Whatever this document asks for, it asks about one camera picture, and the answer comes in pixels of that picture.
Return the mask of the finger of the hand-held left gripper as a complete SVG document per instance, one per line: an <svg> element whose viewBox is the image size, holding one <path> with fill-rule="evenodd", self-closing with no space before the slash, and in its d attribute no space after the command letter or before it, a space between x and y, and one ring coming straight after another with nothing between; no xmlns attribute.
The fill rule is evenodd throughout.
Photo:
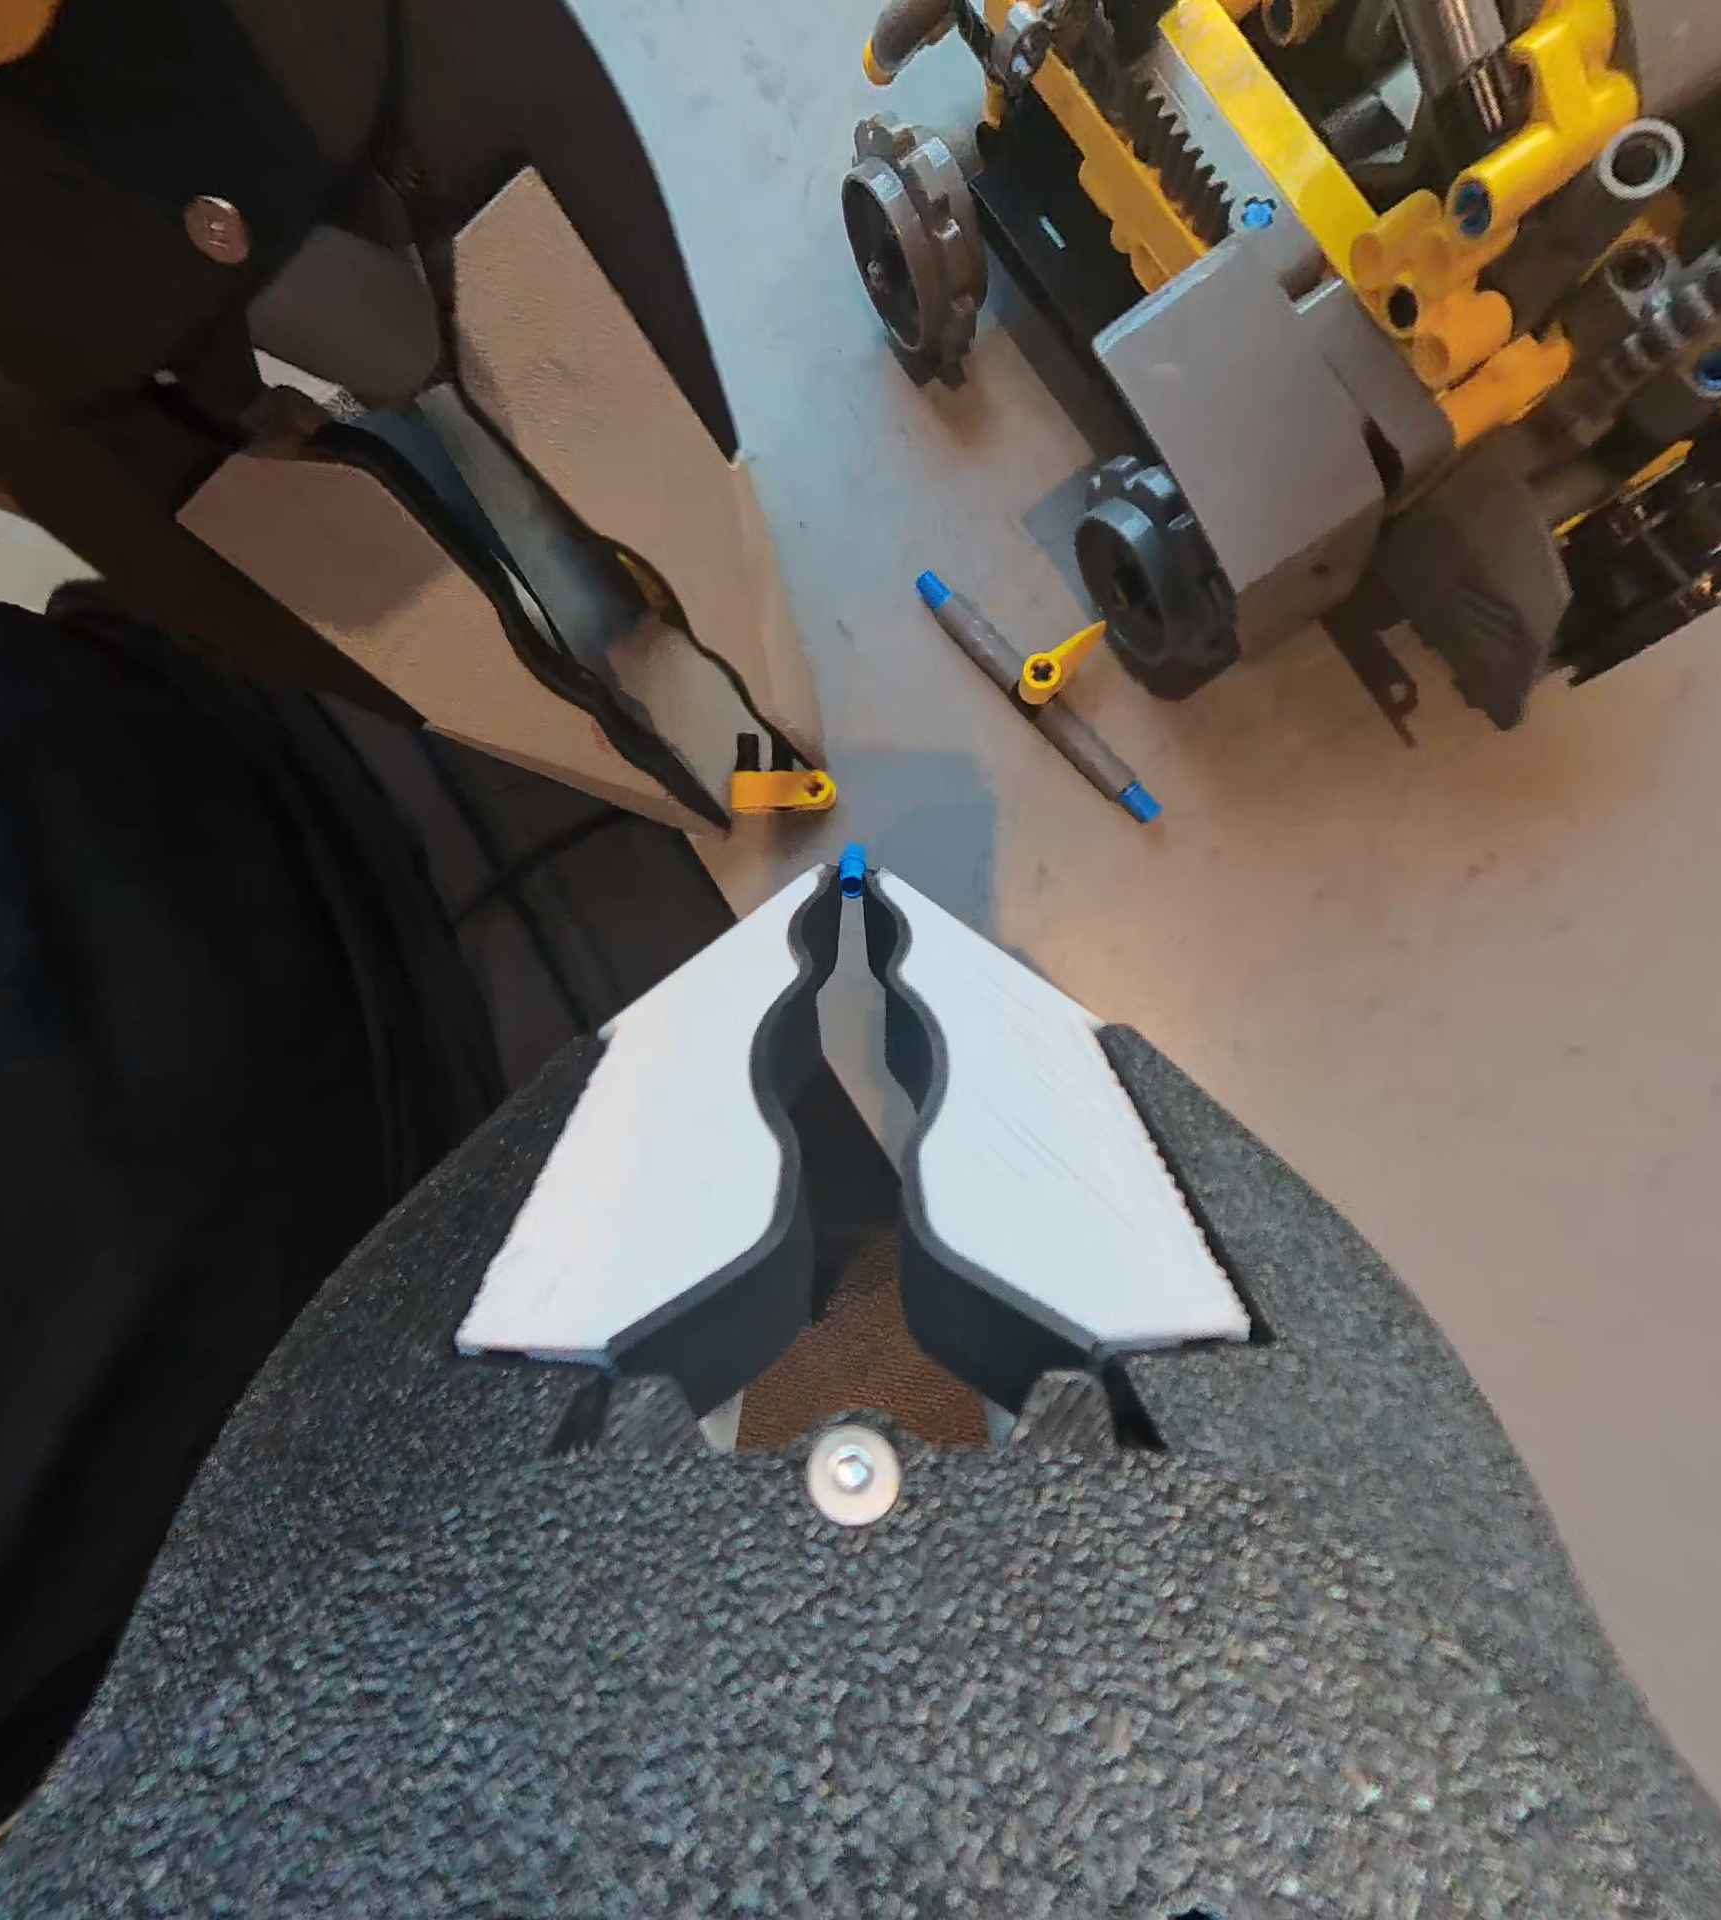
<svg viewBox="0 0 1721 1920"><path fill-rule="evenodd" d="M427 428L244 447L178 522L427 729L684 831L728 827L644 706L574 653Z"/></svg>
<svg viewBox="0 0 1721 1920"><path fill-rule="evenodd" d="M529 612L693 770L742 733L824 766L814 669L747 455L723 451L556 195L521 167L450 246L423 407Z"/></svg>

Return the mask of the small yellow pin connector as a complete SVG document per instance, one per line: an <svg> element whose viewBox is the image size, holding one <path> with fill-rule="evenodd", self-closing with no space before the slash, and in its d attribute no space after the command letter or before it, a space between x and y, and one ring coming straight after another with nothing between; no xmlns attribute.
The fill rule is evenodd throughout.
<svg viewBox="0 0 1721 1920"><path fill-rule="evenodd" d="M737 733L728 774L733 818L826 811L836 797L836 780L824 767L807 763L782 733Z"/></svg>

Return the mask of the grey axle with yellow cam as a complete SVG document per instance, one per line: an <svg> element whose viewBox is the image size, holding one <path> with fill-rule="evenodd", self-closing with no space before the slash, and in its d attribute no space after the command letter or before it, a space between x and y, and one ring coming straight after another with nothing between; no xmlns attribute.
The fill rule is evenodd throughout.
<svg viewBox="0 0 1721 1920"><path fill-rule="evenodd" d="M1045 739L1087 783L1132 822L1160 819L1160 804L1129 763L1067 702L1067 686L1107 635L1107 621L1092 621L1056 645L1020 653L999 625L935 571L922 570L917 591L941 632L1003 693L1022 722Z"/></svg>

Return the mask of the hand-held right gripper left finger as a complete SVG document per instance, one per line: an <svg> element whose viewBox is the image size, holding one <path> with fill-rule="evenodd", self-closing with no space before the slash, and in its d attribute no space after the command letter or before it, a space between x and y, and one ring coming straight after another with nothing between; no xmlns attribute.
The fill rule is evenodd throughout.
<svg viewBox="0 0 1721 1920"><path fill-rule="evenodd" d="M457 1354L761 1374L807 1326L795 1114L824 1067L843 903L836 865L810 867L607 1019Z"/></svg>

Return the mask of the grey desk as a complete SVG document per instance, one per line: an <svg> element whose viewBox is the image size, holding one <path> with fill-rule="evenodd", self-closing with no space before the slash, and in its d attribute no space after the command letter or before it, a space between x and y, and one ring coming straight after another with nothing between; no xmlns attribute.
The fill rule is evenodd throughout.
<svg viewBox="0 0 1721 1920"><path fill-rule="evenodd" d="M917 382L848 255L854 122L977 120L948 41L890 89L876 4L577 4L680 234L812 660L836 808L705 839L735 909L859 842L1134 1025L1369 1238L1536 1477L1622 1663L1721 1806L1721 607L1496 731L1411 635L1399 739L1325 635L1185 703L1072 702L1139 827L917 595L1015 640L1087 607L1105 420L1005 279Z"/></svg>

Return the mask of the yellow grey toy brick vehicle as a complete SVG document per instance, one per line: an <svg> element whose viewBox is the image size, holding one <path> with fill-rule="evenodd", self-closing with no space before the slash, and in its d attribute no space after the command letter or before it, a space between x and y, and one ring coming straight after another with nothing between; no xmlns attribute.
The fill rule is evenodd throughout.
<svg viewBox="0 0 1721 1920"><path fill-rule="evenodd" d="M1721 606L1721 4L884 4L974 158L857 123L843 217L955 370L988 254L1112 391L1080 580L1181 702L1320 625L1404 731L1408 628L1517 726Z"/></svg>

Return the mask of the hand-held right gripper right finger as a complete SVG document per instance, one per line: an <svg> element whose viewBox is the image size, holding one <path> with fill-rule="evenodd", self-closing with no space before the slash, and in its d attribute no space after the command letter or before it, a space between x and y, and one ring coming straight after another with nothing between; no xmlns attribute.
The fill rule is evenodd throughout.
<svg viewBox="0 0 1721 1920"><path fill-rule="evenodd" d="M863 894L886 1067L913 1105L901 1294L951 1374L1102 1374L1249 1341L1215 1254L1080 1001L903 875Z"/></svg>

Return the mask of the person's black clothing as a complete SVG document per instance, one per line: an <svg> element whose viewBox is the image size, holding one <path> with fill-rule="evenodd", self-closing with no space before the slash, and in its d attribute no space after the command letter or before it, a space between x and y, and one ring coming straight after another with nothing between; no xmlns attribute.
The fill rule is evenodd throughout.
<svg viewBox="0 0 1721 1920"><path fill-rule="evenodd" d="M0 602L0 1826L95 1691L199 1461L346 1254L567 1042L731 924L687 837L544 827L508 1067L351 729L92 583Z"/></svg>

